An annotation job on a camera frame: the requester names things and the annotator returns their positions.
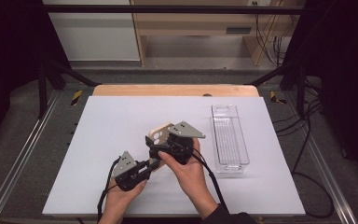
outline black pole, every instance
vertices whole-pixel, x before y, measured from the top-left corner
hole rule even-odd
[[[305,72],[304,68],[301,65],[299,67],[298,76],[297,76],[297,100],[296,100],[296,109],[298,115],[304,119],[304,103],[305,103]]]
[[[98,85],[101,85],[101,83],[91,81],[88,78],[81,76],[80,74],[78,74],[74,70],[72,70],[70,68],[67,68],[67,67],[63,66],[62,64],[57,63],[55,61],[50,61],[49,65],[51,65],[53,68],[57,69],[60,72],[63,72],[63,73],[65,73],[65,74],[67,74],[67,75],[69,75],[71,77],[74,77],[75,79],[83,82],[84,84],[86,84],[86,85],[88,85],[90,87],[96,87]]]
[[[258,78],[257,80],[255,80],[255,81],[253,81],[251,83],[245,83],[243,85],[252,85],[252,86],[256,86],[256,87],[260,86],[261,84],[263,84],[264,82],[272,79],[273,77],[276,77],[278,75],[286,74],[289,71],[293,70],[294,65],[296,65],[296,63],[294,63],[294,62],[283,64],[282,66],[277,67],[276,69],[270,71],[266,75]]]
[[[48,94],[46,87],[46,75],[44,65],[41,63],[37,71],[39,85],[39,118],[41,119],[48,109]]]
[[[225,7],[225,6],[129,6],[129,5],[25,5],[26,10],[52,13],[196,13],[304,15],[320,11],[303,7]]]

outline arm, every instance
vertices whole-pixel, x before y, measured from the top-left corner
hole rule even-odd
[[[199,140],[194,138],[193,142],[194,148],[200,151]],[[209,216],[217,208],[217,203],[206,186],[202,164],[191,157],[186,165],[182,165],[167,153],[160,151],[158,154],[173,170],[180,187],[194,204],[200,217],[205,219]]]
[[[112,179],[109,183],[109,188],[115,185],[116,181]],[[106,195],[106,204],[99,224],[120,224],[130,203],[142,192],[145,185],[146,180],[130,191],[123,191],[119,187],[110,189]]]
[[[194,148],[200,151],[199,140],[193,138],[193,143]],[[167,153],[160,151],[158,154],[175,173],[180,187],[194,204],[204,224],[255,224],[255,221],[248,214],[231,215],[217,204],[206,186],[205,174],[199,161],[191,157],[186,165],[182,165]]]

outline hand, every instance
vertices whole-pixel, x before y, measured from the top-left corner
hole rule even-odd
[[[142,190],[144,190],[146,180],[139,183],[134,189],[130,191],[123,191],[116,186],[116,180],[112,179],[109,183],[110,189],[106,195],[106,204],[103,211],[103,216],[99,223],[119,224],[123,220],[124,214],[130,203]]]
[[[200,151],[200,142],[197,138],[193,138],[193,145]],[[182,165],[165,152],[160,151],[158,154],[173,170],[180,187],[194,204],[201,218],[205,219],[209,216],[216,209],[217,203],[206,186],[202,164],[191,157],[186,165]]]

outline transparent tray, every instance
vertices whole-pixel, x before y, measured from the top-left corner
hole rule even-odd
[[[211,123],[216,172],[221,176],[242,176],[249,158],[237,107],[212,105]]]

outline white cabinet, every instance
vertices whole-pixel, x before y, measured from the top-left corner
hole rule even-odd
[[[128,0],[43,0],[44,4],[129,5]],[[132,15],[49,13],[69,61],[140,61]]]

